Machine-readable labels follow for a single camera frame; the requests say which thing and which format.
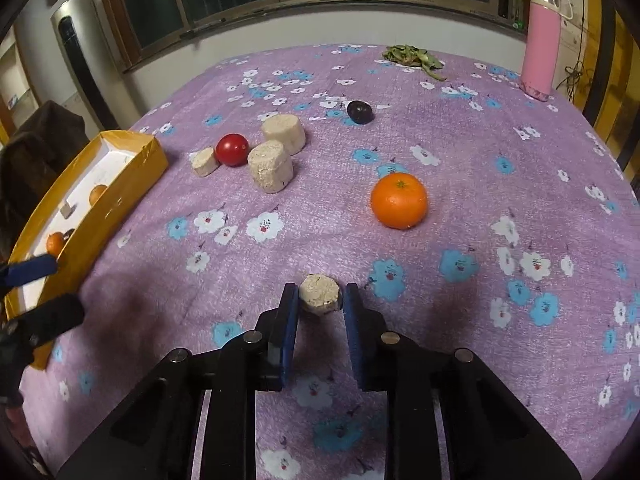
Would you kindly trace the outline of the small mandarin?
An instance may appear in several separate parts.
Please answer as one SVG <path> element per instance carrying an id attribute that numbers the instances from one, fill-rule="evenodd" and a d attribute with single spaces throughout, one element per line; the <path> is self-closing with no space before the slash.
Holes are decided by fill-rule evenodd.
<path id="1" fill-rule="evenodd" d="M 51 233 L 46 241 L 47 253 L 54 258 L 58 258 L 65 246 L 65 237 L 62 232 Z"/>
<path id="2" fill-rule="evenodd" d="M 106 191 L 107 186 L 105 184 L 97 184 L 89 194 L 89 205 L 93 207 L 100 199 L 103 193 Z"/>

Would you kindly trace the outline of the tiny pale sugarcane bit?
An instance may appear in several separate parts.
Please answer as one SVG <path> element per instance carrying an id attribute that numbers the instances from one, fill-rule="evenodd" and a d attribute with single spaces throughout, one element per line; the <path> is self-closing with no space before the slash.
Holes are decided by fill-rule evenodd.
<path id="1" fill-rule="evenodd" d="M 62 200 L 62 202 L 58 204 L 58 212 L 64 219 L 70 218 L 70 216 L 74 213 L 75 208 L 76 205 L 71 204 L 67 200 Z"/>

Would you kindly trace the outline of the small pale sugarcane piece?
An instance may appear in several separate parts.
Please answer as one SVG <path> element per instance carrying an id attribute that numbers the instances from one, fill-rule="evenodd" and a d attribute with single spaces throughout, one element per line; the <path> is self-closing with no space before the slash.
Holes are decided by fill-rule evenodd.
<path id="1" fill-rule="evenodd" d="M 341 309 L 341 287 L 324 274 L 308 274 L 299 285 L 299 300 L 307 312 L 326 315 Z"/>

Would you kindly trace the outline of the pale sugarcane slice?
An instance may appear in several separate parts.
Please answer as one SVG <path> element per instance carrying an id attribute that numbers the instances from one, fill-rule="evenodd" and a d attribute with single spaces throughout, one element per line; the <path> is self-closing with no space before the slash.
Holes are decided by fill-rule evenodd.
<path id="1" fill-rule="evenodd" d="M 218 167 L 215 149 L 211 146 L 190 155 L 191 168 L 198 177 L 204 178 L 212 174 Z"/>

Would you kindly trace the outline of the large orange mandarin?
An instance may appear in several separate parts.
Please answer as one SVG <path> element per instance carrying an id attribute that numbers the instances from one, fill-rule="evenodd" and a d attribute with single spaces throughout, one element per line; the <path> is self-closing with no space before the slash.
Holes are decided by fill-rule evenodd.
<path id="1" fill-rule="evenodd" d="M 388 174 L 372 188 L 370 208 L 383 226 L 395 230 L 412 229 L 427 215 L 426 188 L 411 174 Z"/>

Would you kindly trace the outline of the red tomato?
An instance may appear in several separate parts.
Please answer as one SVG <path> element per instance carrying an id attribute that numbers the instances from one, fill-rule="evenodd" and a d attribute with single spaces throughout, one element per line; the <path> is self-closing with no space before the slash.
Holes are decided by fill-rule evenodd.
<path id="1" fill-rule="evenodd" d="M 243 166 L 247 162 L 250 144 L 239 133 L 229 133 L 217 143 L 215 155 L 218 162 L 228 167 Z"/>

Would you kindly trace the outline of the pale sugarcane cylinder front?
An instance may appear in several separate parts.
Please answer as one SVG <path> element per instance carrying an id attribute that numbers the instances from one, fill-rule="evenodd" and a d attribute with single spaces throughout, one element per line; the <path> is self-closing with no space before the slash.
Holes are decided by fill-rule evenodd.
<path id="1" fill-rule="evenodd" d="M 278 140 L 268 140 L 255 146 L 248 153 L 247 163 L 258 188 L 268 194 L 284 190 L 293 180 L 291 156 Z"/>

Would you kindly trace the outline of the pale sugarcane cylinder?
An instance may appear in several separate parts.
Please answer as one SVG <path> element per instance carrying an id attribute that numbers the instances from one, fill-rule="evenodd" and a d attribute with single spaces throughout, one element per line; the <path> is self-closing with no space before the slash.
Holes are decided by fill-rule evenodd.
<path id="1" fill-rule="evenodd" d="M 284 190 L 293 180 L 291 156 L 278 140 L 268 140 L 255 146 L 248 153 L 247 163 L 258 188 L 268 194 Z"/>
<path id="2" fill-rule="evenodd" d="M 306 132 L 300 119 L 292 114 L 274 115 L 262 124 L 266 141 L 281 142 L 290 155 L 299 153 L 306 145 Z"/>

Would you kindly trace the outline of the pale sugarcane cylinder back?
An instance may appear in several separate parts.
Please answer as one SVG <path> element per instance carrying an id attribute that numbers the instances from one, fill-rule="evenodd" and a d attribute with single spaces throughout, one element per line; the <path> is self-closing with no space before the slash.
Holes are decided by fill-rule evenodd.
<path id="1" fill-rule="evenodd" d="M 266 141 L 281 142 L 290 155 L 299 153 L 306 145 L 306 132 L 300 119 L 292 114 L 274 115 L 262 124 Z"/>

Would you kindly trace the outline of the dark jacket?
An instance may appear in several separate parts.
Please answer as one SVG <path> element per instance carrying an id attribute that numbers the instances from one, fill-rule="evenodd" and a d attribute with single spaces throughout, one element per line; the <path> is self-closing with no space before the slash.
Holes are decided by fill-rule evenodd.
<path id="1" fill-rule="evenodd" d="M 89 143 L 84 118 L 53 101 L 30 116 L 1 150 L 1 259 L 9 259 L 43 196 Z"/>

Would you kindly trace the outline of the yellow taped foam box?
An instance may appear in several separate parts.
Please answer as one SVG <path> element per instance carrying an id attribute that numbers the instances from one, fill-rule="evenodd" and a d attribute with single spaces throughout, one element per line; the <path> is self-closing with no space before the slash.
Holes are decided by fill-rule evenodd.
<path id="1" fill-rule="evenodd" d="M 4 300 L 8 317 L 77 292 L 106 243 L 167 167 L 160 142 L 150 134 L 104 131 L 90 141 L 40 200 L 9 258 L 14 263 L 40 256 L 51 233 L 75 229 L 56 259 L 58 272 L 11 290 Z M 97 184 L 107 189 L 91 207 L 89 194 Z M 76 205 L 68 219 L 58 212 L 62 200 Z"/>

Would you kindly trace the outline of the purple floral tablecloth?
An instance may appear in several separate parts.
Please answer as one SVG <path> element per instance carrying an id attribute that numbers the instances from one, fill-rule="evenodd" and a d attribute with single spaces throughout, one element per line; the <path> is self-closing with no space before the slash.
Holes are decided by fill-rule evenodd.
<path id="1" fill-rule="evenodd" d="M 510 70 L 447 55 L 445 81 L 378 46 L 296 48 L 213 66 L 136 123 L 169 158 L 81 287 L 84 324 L 23 379 L 26 419 L 58 468 L 176 347 L 222 347 L 288 282 L 355 283 L 393 330 L 472 349 L 593 478 L 639 411 L 639 205 L 562 96 L 534 101 Z M 357 125 L 349 101 L 374 121 Z M 258 188 L 246 162 L 194 174 L 190 155 L 296 115 L 293 180 Z M 383 226 L 372 188 L 411 174 L 425 219 Z"/>

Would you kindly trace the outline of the white standing air conditioner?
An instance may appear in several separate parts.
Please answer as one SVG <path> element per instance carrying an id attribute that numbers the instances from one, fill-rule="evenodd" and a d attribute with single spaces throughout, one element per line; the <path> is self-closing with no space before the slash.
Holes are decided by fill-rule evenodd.
<path id="1" fill-rule="evenodd" d="M 93 0 L 66 0 L 51 18 L 62 57 L 89 115 L 102 130 L 119 128 L 100 79 L 108 75 L 101 63 L 110 58 Z"/>

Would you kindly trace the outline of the green vegetable pile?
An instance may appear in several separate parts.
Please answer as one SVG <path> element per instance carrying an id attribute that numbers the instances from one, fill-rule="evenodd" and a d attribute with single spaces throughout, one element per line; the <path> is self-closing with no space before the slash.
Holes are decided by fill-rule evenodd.
<path id="1" fill-rule="evenodd" d="M 437 81 L 446 80 L 445 76 L 438 73 L 444 67 L 442 62 L 426 49 L 409 46 L 408 44 L 396 44 L 396 46 L 389 46 L 384 50 L 383 58 L 386 61 L 404 67 L 420 68 L 427 76 Z"/>

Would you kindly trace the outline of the pink water bottle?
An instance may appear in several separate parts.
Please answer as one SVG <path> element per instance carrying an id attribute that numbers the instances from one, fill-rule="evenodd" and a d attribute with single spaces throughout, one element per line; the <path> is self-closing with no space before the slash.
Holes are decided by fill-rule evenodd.
<path id="1" fill-rule="evenodd" d="M 533 99 L 541 102 L 549 99 L 558 60 L 561 23 L 572 18 L 570 0 L 530 0 L 520 86 Z"/>

